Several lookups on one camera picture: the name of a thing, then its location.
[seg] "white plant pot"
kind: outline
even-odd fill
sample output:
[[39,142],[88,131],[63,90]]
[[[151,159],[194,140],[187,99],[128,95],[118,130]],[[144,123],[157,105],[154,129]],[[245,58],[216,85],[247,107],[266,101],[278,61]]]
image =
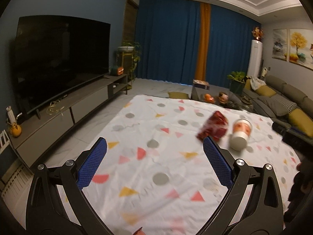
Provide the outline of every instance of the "white plant pot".
[[124,53],[132,53],[134,49],[135,47],[118,47],[117,48],[119,52],[124,52]]

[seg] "red snack bag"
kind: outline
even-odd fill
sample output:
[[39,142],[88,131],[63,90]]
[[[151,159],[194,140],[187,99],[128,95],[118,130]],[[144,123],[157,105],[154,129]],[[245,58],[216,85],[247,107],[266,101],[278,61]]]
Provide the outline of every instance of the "red snack bag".
[[197,138],[201,141],[207,136],[212,136],[215,141],[219,141],[228,129],[228,119],[219,111],[215,111],[204,123]]

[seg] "television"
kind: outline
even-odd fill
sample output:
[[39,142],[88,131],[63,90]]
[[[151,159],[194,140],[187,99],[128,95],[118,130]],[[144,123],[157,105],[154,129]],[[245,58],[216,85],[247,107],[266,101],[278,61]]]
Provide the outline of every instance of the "television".
[[70,16],[20,17],[11,71],[21,111],[30,114],[108,73],[110,26]]

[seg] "silver bolt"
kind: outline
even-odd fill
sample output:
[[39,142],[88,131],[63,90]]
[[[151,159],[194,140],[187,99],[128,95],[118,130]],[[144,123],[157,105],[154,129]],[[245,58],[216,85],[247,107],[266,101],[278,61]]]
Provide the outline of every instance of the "silver bolt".
[[66,165],[66,166],[72,166],[73,163],[74,163],[73,160],[67,160],[66,163],[65,163],[65,165]]
[[266,165],[265,165],[265,168],[267,168],[268,170],[271,170],[273,167],[272,167],[272,165],[270,165],[270,164],[266,164]]
[[42,170],[44,168],[44,164],[39,164],[37,167],[39,170]]
[[241,160],[241,159],[238,159],[236,161],[236,163],[239,165],[239,166],[243,166],[245,164],[245,161],[244,160]]

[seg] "blue gripper pad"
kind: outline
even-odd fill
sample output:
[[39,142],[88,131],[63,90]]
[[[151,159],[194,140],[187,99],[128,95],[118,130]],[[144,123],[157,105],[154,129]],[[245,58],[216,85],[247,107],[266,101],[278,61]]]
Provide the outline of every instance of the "blue gripper pad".
[[90,184],[102,162],[107,150],[106,140],[104,138],[99,138],[90,150],[91,153],[78,171],[78,180],[76,184],[79,190],[82,190]]
[[226,186],[229,190],[233,185],[232,169],[209,137],[206,137],[203,141],[203,150],[221,185]]

